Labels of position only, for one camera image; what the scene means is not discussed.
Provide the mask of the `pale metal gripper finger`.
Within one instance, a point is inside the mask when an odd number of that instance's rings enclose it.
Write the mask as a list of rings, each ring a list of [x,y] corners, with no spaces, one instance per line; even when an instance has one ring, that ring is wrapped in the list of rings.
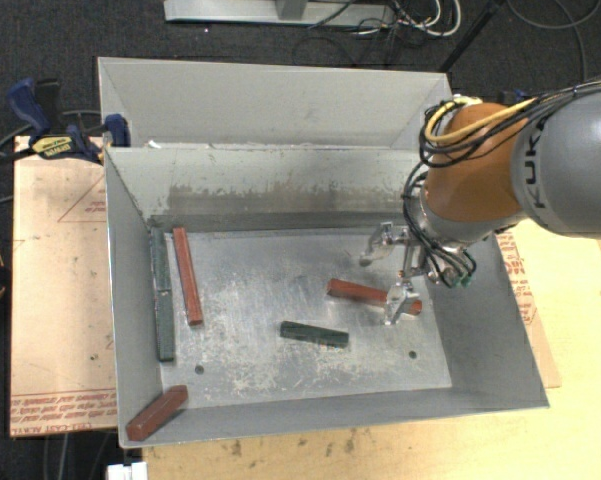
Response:
[[[397,245],[403,245],[406,230],[396,227],[393,222],[382,222],[371,233],[364,251],[360,254],[359,264],[363,267],[388,257]]]
[[[410,281],[396,282],[389,288],[384,305],[387,326],[396,325],[401,316],[407,314],[416,301],[416,292]]]

